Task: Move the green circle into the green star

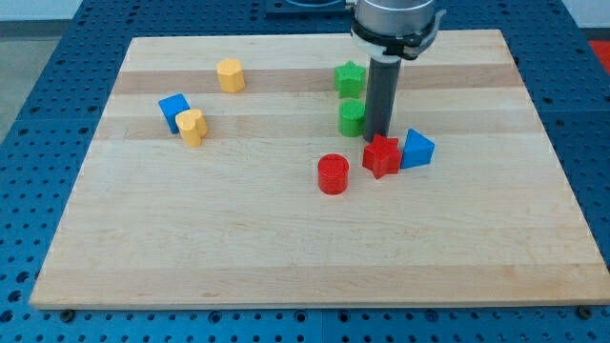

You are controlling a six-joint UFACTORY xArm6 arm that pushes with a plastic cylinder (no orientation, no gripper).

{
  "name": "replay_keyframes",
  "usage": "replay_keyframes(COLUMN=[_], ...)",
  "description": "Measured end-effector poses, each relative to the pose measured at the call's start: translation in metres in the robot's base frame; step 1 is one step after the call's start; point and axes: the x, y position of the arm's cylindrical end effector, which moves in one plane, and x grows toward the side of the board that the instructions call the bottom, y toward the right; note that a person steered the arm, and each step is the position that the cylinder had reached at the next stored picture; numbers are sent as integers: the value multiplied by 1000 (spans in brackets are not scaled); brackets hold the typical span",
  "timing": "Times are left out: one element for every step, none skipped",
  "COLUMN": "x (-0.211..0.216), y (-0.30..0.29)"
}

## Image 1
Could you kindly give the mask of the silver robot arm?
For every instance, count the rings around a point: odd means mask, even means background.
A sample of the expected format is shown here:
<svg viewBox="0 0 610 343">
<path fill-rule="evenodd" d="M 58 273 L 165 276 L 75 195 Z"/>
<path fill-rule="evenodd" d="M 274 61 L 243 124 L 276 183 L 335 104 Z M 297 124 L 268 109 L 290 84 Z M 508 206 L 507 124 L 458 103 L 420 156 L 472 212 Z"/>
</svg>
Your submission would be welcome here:
<svg viewBox="0 0 610 343">
<path fill-rule="evenodd" d="M 416 60 L 434 43 L 446 10 L 436 0 L 358 0 L 351 35 L 356 46 L 380 63 Z"/>
</svg>

